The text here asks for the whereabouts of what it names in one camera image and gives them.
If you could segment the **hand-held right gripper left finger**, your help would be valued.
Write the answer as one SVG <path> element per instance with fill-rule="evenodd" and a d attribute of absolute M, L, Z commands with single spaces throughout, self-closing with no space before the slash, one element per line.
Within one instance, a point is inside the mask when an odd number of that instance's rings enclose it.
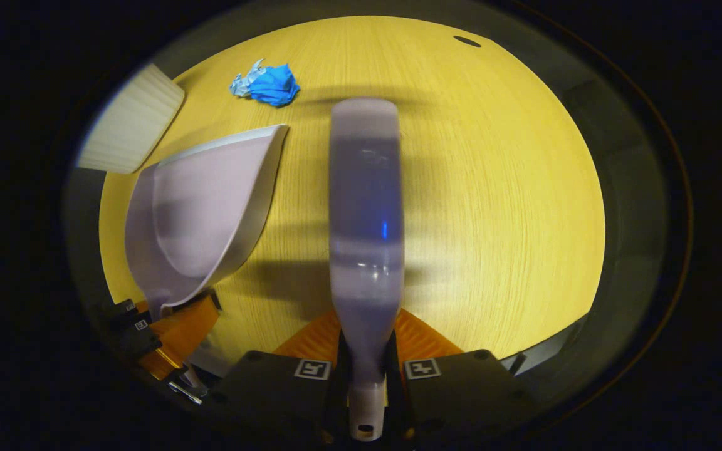
<path fill-rule="evenodd" d="M 270 442 L 334 442 L 328 415 L 339 357 L 335 311 L 274 352 L 247 351 L 210 391 L 216 417 Z"/>

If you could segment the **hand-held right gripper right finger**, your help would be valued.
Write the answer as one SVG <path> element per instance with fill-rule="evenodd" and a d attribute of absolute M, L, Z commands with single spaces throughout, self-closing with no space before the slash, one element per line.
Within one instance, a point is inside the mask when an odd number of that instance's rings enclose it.
<path fill-rule="evenodd" d="M 404 309 L 395 320 L 394 333 L 406 437 L 495 437 L 520 427 L 535 413 L 529 389 L 489 350 L 462 351 Z"/>

